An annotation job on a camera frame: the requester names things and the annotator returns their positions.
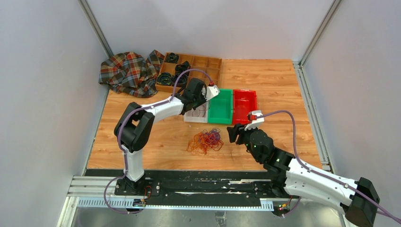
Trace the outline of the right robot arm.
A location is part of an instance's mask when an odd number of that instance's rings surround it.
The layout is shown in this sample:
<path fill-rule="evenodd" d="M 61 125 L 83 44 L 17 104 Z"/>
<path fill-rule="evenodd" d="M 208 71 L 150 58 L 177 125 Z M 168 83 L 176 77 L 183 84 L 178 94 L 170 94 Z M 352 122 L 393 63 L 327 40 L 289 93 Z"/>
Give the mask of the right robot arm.
<path fill-rule="evenodd" d="M 380 198 L 373 183 L 338 176 L 319 169 L 292 153 L 276 147 L 263 130 L 246 129 L 243 124 L 227 128 L 229 141 L 245 145 L 246 151 L 271 176 L 270 191 L 276 197 L 287 195 L 313 200 L 334 208 L 358 227 L 372 227 Z"/>

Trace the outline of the left aluminium frame post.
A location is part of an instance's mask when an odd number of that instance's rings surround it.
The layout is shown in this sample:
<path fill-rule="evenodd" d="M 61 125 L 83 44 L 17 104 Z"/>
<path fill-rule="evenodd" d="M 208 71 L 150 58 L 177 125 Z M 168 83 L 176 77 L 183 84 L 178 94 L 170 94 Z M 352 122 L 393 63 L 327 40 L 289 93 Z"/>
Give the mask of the left aluminium frame post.
<path fill-rule="evenodd" d="M 84 14 L 86 15 L 88 22 L 90 23 L 90 25 L 92 26 L 92 29 L 94 30 L 104 52 L 106 53 L 106 55 L 110 58 L 112 56 L 114 56 L 114 53 L 90 7 L 90 4 L 87 0 L 78 0 L 78 3 L 80 4 Z"/>

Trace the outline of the aluminium frame post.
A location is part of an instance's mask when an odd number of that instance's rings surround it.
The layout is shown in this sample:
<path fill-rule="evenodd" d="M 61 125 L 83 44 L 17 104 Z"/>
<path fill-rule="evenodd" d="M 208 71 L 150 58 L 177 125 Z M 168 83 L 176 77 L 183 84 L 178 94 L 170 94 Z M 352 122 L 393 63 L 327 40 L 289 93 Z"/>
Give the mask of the aluminium frame post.
<path fill-rule="evenodd" d="M 323 17 L 323 20 L 321 21 L 320 25 L 318 26 L 315 34 L 313 35 L 309 45 L 307 46 L 301 60 L 299 61 L 299 66 L 303 67 L 308 59 L 310 58 L 315 46 L 319 42 L 320 38 L 322 37 L 323 33 L 325 32 L 327 26 L 331 22 L 332 18 L 334 17 L 336 11 L 338 10 L 339 6 L 343 0 L 333 0 L 328 11 L 326 12 L 325 16 Z"/>
<path fill-rule="evenodd" d="M 86 15 L 88 22 L 90 23 L 90 25 L 92 26 L 92 29 L 94 30 L 104 52 L 106 53 L 106 55 L 110 58 L 112 56 L 114 56 L 114 53 L 90 7 L 90 4 L 87 0 L 78 0 L 78 3 L 80 4 L 84 14 Z"/>

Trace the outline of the wooden compartment tray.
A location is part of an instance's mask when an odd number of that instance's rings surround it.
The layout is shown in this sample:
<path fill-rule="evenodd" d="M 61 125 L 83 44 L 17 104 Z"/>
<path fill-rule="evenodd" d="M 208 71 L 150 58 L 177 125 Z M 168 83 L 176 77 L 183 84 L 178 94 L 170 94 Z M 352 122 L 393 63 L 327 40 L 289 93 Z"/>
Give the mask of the wooden compartment tray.
<path fill-rule="evenodd" d="M 200 56 L 200 55 L 193 55 L 193 54 L 185 54 L 185 53 L 176 53 L 180 55 L 179 61 L 177 64 L 182 64 L 184 61 L 188 61 L 190 63 L 191 68 L 184 71 L 183 73 L 180 74 L 178 78 L 180 78 L 183 74 L 188 75 L 188 81 L 187 84 L 192 79 L 200 79 L 203 81 L 205 84 L 209 84 L 210 80 L 213 80 L 213 83 L 217 86 L 220 85 L 220 70 L 222 66 L 222 59 L 221 58 L 216 58 L 216 57 L 208 57 L 208 56 Z M 175 75 L 175 66 L 177 64 L 174 63 L 167 63 L 165 62 L 164 57 L 163 63 L 160 68 L 160 73 L 162 72 L 169 72 L 172 74 L 172 76 Z M 162 86 L 158 85 L 156 82 L 156 90 L 161 91 L 161 92 L 173 92 L 173 85 L 171 86 Z"/>

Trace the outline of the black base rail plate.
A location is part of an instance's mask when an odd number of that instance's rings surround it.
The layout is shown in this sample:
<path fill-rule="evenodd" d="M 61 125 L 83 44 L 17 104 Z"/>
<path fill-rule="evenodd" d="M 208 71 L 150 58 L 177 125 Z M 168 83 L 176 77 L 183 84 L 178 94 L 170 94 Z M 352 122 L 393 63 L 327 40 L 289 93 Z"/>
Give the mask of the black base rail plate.
<path fill-rule="evenodd" d="M 126 196 L 148 205 L 250 208 L 263 199 L 294 205 L 299 198 L 275 195 L 266 171 L 145 170 L 138 183 L 122 179 L 123 171 L 116 169 L 89 169 L 84 175 L 106 177 L 107 198 Z"/>

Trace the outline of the rolled dark floral cloth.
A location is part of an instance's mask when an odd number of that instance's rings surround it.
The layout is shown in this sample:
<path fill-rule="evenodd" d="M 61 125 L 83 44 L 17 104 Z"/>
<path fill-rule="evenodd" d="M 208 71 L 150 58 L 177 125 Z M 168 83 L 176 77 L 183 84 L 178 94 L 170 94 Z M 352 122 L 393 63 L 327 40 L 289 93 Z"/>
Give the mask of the rolled dark floral cloth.
<path fill-rule="evenodd" d="M 178 78 L 180 76 L 180 73 L 177 73 L 173 76 L 172 79 L 172 85 L 174 86 L 175 83 L 177 83 L 177 87 L 186 87 L 187 81 L 188 81 L 188 75 L 187 74 L 183 74 L 180 78 Z"/>

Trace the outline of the red plastic bin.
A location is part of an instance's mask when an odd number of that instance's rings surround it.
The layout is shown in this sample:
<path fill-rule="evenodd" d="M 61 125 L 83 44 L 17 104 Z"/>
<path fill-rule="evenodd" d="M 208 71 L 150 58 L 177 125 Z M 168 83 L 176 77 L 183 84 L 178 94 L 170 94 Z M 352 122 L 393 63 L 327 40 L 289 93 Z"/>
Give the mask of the red plastic bin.
<path fill-rule="evenodd" d="M 248 113 L 258 109 L 256 91 L 234 89 L 233 104 L 234 104 L 234 110 L 233 110 L 232 124 L 235 125 L 237 123 L 240 124 L 249 123 L 247 117 Z"/>

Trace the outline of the rolled dark cloth middle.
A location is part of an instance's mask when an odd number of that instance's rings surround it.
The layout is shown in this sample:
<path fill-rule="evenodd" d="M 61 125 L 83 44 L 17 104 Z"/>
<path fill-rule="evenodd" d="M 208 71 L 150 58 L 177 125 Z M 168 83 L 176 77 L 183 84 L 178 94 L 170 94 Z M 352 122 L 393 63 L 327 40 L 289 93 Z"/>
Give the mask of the rolled dark cloth middle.
<path fill-rule="evenodd" d="M 190 68 L 191 68 L 190 63 L 188 61 L 184 61 L 182 64 L 177 64 L 175 66 L 175 69 L 174 69 L 175 74 L 181 74 Z"/>

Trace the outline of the rolled blue yellow floral cloth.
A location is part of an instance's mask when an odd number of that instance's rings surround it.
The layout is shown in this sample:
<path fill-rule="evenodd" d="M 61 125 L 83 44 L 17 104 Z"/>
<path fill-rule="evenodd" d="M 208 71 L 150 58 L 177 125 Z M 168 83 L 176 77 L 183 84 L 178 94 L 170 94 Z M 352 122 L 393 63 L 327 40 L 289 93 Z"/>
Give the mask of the rolled blue yellow floral cloth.
<path fill-rule="evenodd" d="M 173 76 L 169 72 L 162 72 L 157 77 L 157 84 L 162 86 L 171 86 L 173 82 Z"/>

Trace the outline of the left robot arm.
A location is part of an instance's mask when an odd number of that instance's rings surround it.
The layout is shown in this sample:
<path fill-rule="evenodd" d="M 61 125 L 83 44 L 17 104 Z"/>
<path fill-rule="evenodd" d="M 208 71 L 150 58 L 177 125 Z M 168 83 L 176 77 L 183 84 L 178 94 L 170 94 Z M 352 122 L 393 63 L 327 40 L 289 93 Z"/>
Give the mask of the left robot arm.
<path fill-rule="evenodd" d="M 207 103 L 219 94 L 217 85 L 206 85 L 192 79 L 178 93 L 148 105 L 130 103 L 118 121 L 114 134 L 124 157 L 124 178 L 128 179 L 127 190 L 133 195 L 144 192 L 143 149 L 147 144 L 153 124 L 176 115 L 185 115 L 190 110 Z"/>

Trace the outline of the plaid cloth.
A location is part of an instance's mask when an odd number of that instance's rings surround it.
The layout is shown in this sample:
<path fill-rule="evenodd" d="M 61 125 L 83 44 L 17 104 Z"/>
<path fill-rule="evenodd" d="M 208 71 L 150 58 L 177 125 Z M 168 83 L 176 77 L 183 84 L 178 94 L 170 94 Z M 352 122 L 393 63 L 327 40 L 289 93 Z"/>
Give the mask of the plaid cloth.
<path fill-rule="evenodd" d="M 117 94 L 152 97 L 157 93 L 156 79 L 164 57 L 157 50 L 146 58 L 135 52 L 116 54 L 101 63 L 98 83 Z"/>

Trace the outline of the rolled dark cloth top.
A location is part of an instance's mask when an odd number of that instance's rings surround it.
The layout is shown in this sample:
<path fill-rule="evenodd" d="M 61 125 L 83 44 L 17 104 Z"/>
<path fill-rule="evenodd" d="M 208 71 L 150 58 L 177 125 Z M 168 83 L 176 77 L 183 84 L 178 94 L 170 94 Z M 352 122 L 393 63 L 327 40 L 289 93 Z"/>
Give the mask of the rolled dark cloth top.
<path fill-rule="evenodd" d="M 168 53 L 166 55 L 165 62 L 177 64 L 179 61 L 179 57 L 180 57 L 180 55 L 178 55 L 176 53 L 173 53 L 173 52 Z"/>

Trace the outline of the white plastic bin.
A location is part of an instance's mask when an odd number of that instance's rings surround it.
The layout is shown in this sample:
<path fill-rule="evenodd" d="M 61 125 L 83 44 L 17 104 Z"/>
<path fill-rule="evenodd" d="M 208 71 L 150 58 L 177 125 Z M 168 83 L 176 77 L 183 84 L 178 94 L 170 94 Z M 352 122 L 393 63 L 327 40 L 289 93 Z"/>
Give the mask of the white plastic bin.
<path fill-rule="evenodd" d="M 209 102 L 204 103 L 195 110 L 187 111 L 183 117 L 185 122 L 207 123 L 209 113 Z"/>

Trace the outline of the right aluminium frame post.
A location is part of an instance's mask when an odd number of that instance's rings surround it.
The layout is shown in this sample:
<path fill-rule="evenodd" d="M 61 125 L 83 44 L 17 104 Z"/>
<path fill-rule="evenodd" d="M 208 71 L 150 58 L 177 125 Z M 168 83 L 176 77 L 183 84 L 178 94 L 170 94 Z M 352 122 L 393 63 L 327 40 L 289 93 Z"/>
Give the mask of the right aluminium frame post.
<path fill-rule="evenodd" d="M 313 35 L 309 45 L 307 46 L 301 60 L 299 61 L 299 66 L 303 67 L 308 59 L 310 58 L 315 46 L 319 42 L 320 38 L 322 37 L 323 33 L 325 32 L 327 26 L 331 22 L 332 18 L 334 17 L 336 11 L 338 10 L 339 6 L 343 0 L 333 0 L 328 11 L 326 12 L 325 16 L 323 17 L 323 20 L 321 21 L 320 25 L 318 26 L 315 34 Z"/>

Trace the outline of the green plastic bin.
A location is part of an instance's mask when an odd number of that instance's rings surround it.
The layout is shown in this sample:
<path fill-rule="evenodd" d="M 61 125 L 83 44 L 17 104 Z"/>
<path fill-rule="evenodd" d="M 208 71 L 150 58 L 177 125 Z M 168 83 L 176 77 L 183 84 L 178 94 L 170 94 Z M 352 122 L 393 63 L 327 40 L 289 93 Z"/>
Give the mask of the green plastic bin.
<path fill-rule="evenodd" d="M 209 102 L 208 123 L 231 125 L 234 113 L 234 91 L 220 89 L 220 93 Z"/>

